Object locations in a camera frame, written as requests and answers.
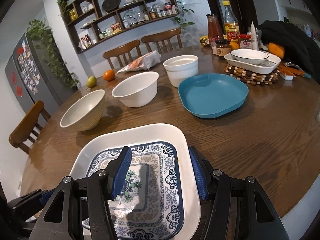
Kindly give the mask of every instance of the blue and white patterned plate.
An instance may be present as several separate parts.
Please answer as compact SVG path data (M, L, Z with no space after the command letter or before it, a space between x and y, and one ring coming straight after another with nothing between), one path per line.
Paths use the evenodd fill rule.
M123 146L132 148L132 163L121 194L109 202L118 237L190 240L200 201L187 141L177 127L156 123L100 135L81 150L70 176L81 179L105 168ZM85 239L88 227L85 221Z
M100 152L86 177L116 159L122 148ZM109 201L119 239L171 239L183 225L177 151L167 142L131 146L132 162L121 194ZM83 222L89 229L89 220Z

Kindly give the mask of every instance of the ceiling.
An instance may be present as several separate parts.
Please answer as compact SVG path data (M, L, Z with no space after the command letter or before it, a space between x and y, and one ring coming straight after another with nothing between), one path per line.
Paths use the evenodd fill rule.
M28 22L44 8L43 0L15 0L0 23L0 69L8 61Z

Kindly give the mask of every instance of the red decoration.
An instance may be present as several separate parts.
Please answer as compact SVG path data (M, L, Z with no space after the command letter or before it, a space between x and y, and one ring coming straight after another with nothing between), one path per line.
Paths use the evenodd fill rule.
M11 72L10 78L11 78L12 84L15 86L17 83L17 78L16 78L15 72Z
M17 50L17 53L18 54L22 54L23 52L24 52L23 47L19 47L18 50Z
M17 92L17 95L18 95L19 97L22 97L22 88L21 88L21 87L17 86L17 87L16 87L16 92Z

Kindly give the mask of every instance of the screw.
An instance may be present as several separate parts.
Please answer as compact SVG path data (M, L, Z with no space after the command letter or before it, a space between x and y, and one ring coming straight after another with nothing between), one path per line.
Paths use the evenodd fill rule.
M106 170L98 170L97 174L98 174L98 176L103 176L106 174Z
M63 182L64 183L68 183L70 181L71 181L71 177L70 176L66 176L66 177L63 178Z
M248 181L251 183L254 183L254 182L256 182L256 179L255 179L255 177L249 176Z
M213 173L215 176L220 176L220 175L222 174L222 171L220 171L220 170L214 170L212 173Z

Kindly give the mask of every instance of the wooden bead trivet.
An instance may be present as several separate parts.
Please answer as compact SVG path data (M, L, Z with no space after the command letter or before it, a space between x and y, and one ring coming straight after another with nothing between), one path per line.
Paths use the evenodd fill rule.
M278 68L274 69L270 74L263 75L249 70L245 70L243 68L234 67L230 64L227 64L224 71L230 76L236 78L237 80L254 86L272 85L273 83L276 83L280 75Z

